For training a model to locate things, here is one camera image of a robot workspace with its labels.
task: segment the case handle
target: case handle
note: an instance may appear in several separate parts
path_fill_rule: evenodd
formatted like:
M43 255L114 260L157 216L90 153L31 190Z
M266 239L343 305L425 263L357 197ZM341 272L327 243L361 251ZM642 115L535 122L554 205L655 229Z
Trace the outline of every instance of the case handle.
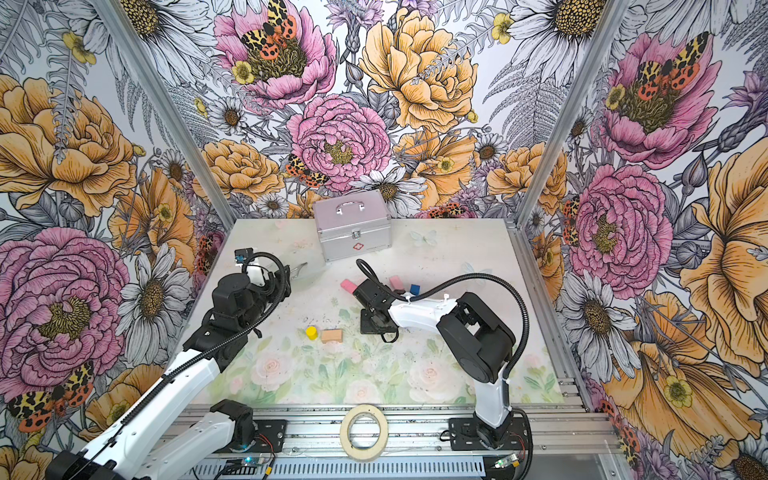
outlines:
M366 209L366 205L363 202L359 202L359 201L344 202L343 204L340 204L338 207L336 207L336 214L343 215L341 209L346 207L347 205L360 205L361 212Z

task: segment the red wire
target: red wire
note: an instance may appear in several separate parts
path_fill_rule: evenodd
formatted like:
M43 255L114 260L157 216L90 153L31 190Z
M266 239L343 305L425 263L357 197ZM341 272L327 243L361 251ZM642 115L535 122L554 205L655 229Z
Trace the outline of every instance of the red wire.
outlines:
M525 443L523 443L523 438L517 433L512 432L512 436L515 436L518 438L518 440L520 440L520 447L523 449L523 458L520 458L520 461L522 462L525 460Z

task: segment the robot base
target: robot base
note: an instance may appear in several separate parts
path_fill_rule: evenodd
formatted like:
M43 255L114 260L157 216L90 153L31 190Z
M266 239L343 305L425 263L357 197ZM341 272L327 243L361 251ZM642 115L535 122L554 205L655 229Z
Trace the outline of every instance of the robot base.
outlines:
M512 418L511 414L509 417L511 423L506 427L504 425L499 427L500 432L493 442L492 447L494 448L492 450L522 450L520 439L525 438L525 424L522 417ZM449 419L448 431L451 435L451 450L455 452L491 450L478 436L478 427L481 427L481 422L477 417Z

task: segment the pink peony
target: pink peony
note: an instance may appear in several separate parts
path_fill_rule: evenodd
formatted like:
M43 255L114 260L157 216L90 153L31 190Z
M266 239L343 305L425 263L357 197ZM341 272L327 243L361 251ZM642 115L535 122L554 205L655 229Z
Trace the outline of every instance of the pink peony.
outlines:
M664 192L656 177L639 165L616 171L602 165L581 194L578 248L571 249L574 270L600 277L617 298L642 293L670 255L672 225L663 213Z
M619 61L618 71L614 70L608 79L611 90L604 112L596 116L591 127L594 142L618 152L626 161L643 162L653 170L666 167L682 155L704 134L717 112L716 108L707 108L721 63L710 65L712 43L709 35L698 61L700 71L690 83L680 90L668 88L666 94L659 91L644 101L638 97L642 85L638 80L640 65L645 61L663 65L674 59L685 44L674 47L671 39L660 44L657 37L640 35Z
M246 89L247 100L251 100L247 107L256 112L307 101L329 91L336 79L336 45L331 34L323 36L306 7L299 13L288 0L286 6L288 15L296 19L296 38L274 60L249 55L240 40L249 31L263 30L267 21L263 3L259 13L248 7L245 15L232 11L231 17L214 19L216 48L223 52L219 64L227 70L235 67L232 83Z
M286 125L293 154L307 168L329 177L326 187L346 192L349 182L389 163L389 136L371 108L333 94L314 98Z
M115 335L128 268L71 228L0 246L0 394L52 390L88 360L96 375L123 349Z

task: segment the metal case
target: metal case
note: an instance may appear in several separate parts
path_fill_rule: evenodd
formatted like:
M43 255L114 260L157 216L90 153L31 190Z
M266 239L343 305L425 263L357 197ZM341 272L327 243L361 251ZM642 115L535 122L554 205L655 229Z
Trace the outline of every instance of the metal case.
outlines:
M392 246L392 221L378 190L321 200L314 209L326 262Z

